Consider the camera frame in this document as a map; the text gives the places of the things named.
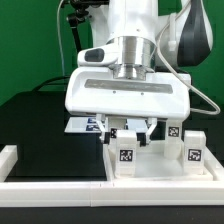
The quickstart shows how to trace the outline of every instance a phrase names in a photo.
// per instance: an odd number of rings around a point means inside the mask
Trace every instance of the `green wall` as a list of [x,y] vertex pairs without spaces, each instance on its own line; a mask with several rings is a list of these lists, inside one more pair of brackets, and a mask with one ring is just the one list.
[[[59,0],[1,0],[0,3],[0,104],[46,79],[61,76],[56,30]],[[219,104],[224,103],[224,1],[204,0],[214,31],[214,48],[197,68],[187,68],[196,87]],[[160,14],[180,9],[179,0],[159,0]],[[66,75],[76,67],[76,51],[65,20],[70,7],[61,11]],[[88,24],[80,27],[84,48],[91,43]]]

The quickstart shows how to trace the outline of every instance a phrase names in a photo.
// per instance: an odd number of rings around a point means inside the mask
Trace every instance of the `black table surface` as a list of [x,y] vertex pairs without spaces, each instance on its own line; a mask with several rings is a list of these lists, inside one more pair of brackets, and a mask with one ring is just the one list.
[[[65,134],[70,117],[64,92],[23,92],[0,107],[0,145],[17,145],[18,162],[7,182],[104,181],[99,134]],[[193,97],[195,107],[203,103]],[[223,163],[224,114],[191,114],[184,130],[202,130]],[[161,134],[162,126],[157,133]],[[0,223],[223,223],[222,206],[1,208]]]

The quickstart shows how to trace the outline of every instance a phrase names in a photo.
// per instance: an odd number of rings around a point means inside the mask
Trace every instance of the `white cable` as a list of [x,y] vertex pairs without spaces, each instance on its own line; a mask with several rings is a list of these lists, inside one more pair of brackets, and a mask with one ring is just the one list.
[[63,4],[64,0],[61,0],[58,6],[57,11],[57,31],[58,31],[58,43],[59,43],[59,49],[60,49],[60,55],[61,55],[61,67],[62,67],[62,74],[65,76],[65,60],[64,60],[64,53],[63,53],[63,47],[62,47],[62,40],[61,40],[61,26],[60,26],[60,9]]
[[[187,4],[183,7],[183,9],[177,14],[176,19],[177,20],[187,9],[187,7],[190,5],[191,0],[189,0],[187,2]],[[202,113],[202,114],[209,114],[209,115],[217,115],[220,113],[220,108],[219,106],[214,103],[211,99],[209,99],[205,94],[203,94],[201,91],[199,91],[197,88],[195,88],[194,86],[190,85],[189,83],[185,82],[182,77],[173,69],[173,67],[168,63],[168,61],[164,58],[161,49],[160,49],[160,42],[162,39],[162,36],[165,32],[165,30],[170,26],[170,24],[168,23],[163,30],[161,31],[159,38],[157,40],[157,53],[158,56],[160,57],[160,59],[162,60],[162,62],[164,63],[164,65],[169,69],[169,71],[171,73],[173,73],[173,75],[175,75],[184,85],[186,85],[190,90],[192,90],[193,92],[195,92],[197,95],[199,95],[202,99],[204,99],[208,104],[210,104],[215,111],[207,111],[207,110],[200,110],[200,109],[195,109],[195,108],[191,108],[192,112],[196,112],[196,113]]]

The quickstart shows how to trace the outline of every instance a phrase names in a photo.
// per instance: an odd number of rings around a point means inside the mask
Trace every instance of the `silver cylinder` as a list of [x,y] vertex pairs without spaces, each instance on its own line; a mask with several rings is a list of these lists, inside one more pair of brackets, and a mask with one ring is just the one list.
[[130,36],[114,38],[109,43],[117,43],[120,49],[117,62],[110,65],[115,79],[145,80],[147,72],[154,72],[156,46],[151,41]]

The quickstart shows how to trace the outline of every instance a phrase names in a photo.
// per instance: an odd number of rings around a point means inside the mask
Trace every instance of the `wire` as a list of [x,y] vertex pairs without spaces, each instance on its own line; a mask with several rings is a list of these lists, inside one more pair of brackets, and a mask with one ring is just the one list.
[[[187,9],[187,7],[190,5],[191,0],[189,0],[187,2],[187,4],[182,8],[182,10],[177,14],[175,20],[177,20]],[[204,99],[208,104],[210,104],[215,111],[207,111],[207,110],[200,110],[200,109],[195,109],[195,108],[191,108],[192,112],[196,112],[196,113],[202,113],[202,114],[208,114],[208,115],[217,115],[220,113],[220,108],[219,106],[214,103],[211,99],[209,99],[205,94],[203,94],[200,90],[198,90],[197,88],[195,88],[194,86],[192,86],[191,84],[185,82],[182,77],[174,70],[174,68],[169,64],[169,62],[164,58],[162,52],[161,52],[161,48],[160,48],[160,42],[162,39],[162,36],[164,34],[164,32],[166,31],[166,29],[170,26],[170,24],[168,23],[163,30],[161,31],[159,38],[157,40],[157,53],[158,56],[160,57],[160,59],[162,60],[162,62],[164,63],[164,65],[169,69],[169,71],[171,73],[173,73],[174,76],[176,76],[184,85],[186,85],[190,90],[192,90],[193,92],[195,92],[197,95],[199,95],[202,99]]]
[[63,76],[65,76],[65,60],[64,60],[64,53],[63,53],[62,40],[61,40],[60,9],[64,1],[65,0],[61,0],[57,10],[57,32],[58,32],[58,43],[59,43],[59,49],[60,49],[60,55],[61,55],[61,67],[62,67]]
[[51,84],[51,82],[58,81],[58,80],[66,80],[66,79],[69,79],[69,78],[70,78],[70,76],[59,76],[59,77],[55,77],[55,78],[52,78],[52,79],[48,79],[48,80],[44,81],[43,83],[41,83],[40,85],[36,86],[32,91],[33,92],[37,92],[42,87],[49,86],[49,85],[58,85],[58,84],[59,85],[64,85],[65,83],[54,83],[54,84]]

